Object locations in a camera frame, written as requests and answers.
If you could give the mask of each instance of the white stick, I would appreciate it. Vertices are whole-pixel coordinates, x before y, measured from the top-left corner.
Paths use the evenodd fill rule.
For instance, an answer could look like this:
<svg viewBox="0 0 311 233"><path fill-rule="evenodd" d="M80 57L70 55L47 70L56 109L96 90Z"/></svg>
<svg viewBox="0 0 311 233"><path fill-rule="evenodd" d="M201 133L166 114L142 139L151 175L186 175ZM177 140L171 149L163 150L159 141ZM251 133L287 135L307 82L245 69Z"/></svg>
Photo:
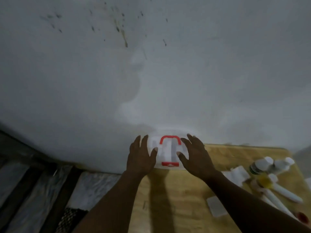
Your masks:
<svg viewBox="0 0 311 233"><path fill-rule="evenodd" d="M269 189L263 189L262 190L263 193L267 196L267 198L269 200L271 200L271 202L279 209L281 210L282 212L286 213L287 215L295 218L296 220L298 220L292 213L291 211L289 211L285 205L274 195L274 193L272 193L271 190Z"/></svg>
<svg viewBox="0 0 311 233"><path fill-rule="evenodd" d="M265 196L265 194L262 194L262 196L260 197L260 199L264 202L266 202L267 204L270 204L272 207L278 209L272 202L271 200L268 199L267 196Z"/></svg>
<svg viewBox="0 0 311 233"><path fill-rule="evenodd" d="M303 200L299 196L296 196L294 193L290 192L289 190L285 189L284 187L274 183L272 189L276 192L280 193L282 196L289 198L290 200L296 203L302 203Z"/></svg>

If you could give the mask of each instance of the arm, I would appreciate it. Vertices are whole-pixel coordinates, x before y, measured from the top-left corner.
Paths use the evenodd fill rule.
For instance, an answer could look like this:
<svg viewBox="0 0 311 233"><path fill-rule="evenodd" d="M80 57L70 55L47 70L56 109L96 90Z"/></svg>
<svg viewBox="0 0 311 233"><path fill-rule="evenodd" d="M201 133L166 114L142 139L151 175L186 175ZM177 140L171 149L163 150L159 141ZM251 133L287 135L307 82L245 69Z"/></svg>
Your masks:
<svg viewBox="0 0 311 233"><path fill-rule="evenodd" d="M204 144L195 136L187 136L189 140L181 140L188 149L189 160L178 152L179 159L185 169L212 189L242 232L311 233L307 226L229 181L215 169Z"/></svg>
<svg viewBox="0 0 311 233"><path fill-rule="evenodd" d="M130 146L127 168L119 181L83 218L73 233L127 233L133 204L142 178L156 164L157 148L149 156L147 150L148 135L140 136Z"/></svg>

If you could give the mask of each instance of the person's left arm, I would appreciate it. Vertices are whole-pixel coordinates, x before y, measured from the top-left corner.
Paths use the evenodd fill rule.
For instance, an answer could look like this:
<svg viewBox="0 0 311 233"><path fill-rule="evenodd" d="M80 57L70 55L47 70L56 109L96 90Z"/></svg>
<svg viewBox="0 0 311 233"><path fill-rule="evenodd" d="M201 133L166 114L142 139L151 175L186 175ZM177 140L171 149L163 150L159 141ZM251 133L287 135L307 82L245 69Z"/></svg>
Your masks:
<svg viewBox="0 0 311 233"><path fill-rule="evenodd" d="M148 135L140 136L130 146L127 168L119 181L82 219L73 233L127 233L138 186L156 164L157 148L149 156Z"/></svg>

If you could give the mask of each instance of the person's right hand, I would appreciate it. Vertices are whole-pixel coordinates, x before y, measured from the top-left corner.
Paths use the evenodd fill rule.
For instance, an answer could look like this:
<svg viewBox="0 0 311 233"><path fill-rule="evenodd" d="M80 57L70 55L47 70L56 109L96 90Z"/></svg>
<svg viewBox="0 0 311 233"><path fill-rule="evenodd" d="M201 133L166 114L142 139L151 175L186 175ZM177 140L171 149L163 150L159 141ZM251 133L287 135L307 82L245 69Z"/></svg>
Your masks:
<svg viewBox="0 0 311 233"><path fill-rule="evenodd" d="M181 138L181 141L185 143L188 149L189 159L181 152L177 152L177 155L188 172L203 181L207 181L217 171L202 141L190 134L187 134L187 137L189 140Z"/></svg>

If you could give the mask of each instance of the person's left hand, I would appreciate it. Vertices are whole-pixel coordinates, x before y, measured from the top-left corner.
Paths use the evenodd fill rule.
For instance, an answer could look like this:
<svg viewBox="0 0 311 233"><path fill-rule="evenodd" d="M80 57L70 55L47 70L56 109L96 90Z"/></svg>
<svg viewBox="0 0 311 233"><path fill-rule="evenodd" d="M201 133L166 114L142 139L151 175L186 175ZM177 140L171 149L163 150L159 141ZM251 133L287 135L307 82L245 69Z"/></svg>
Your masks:
<svg viewBox="0 0 311 233"><path fill-rule="evenodd" d="M139 146L140 136L136 137L135 141L130 146L130 154L127 158L126 171L131 174L138 174L141 177L147 175L156 164L156 155L158 148L155 147L149 156L147 149L148 135L142 139L142 144Z"/></svg>

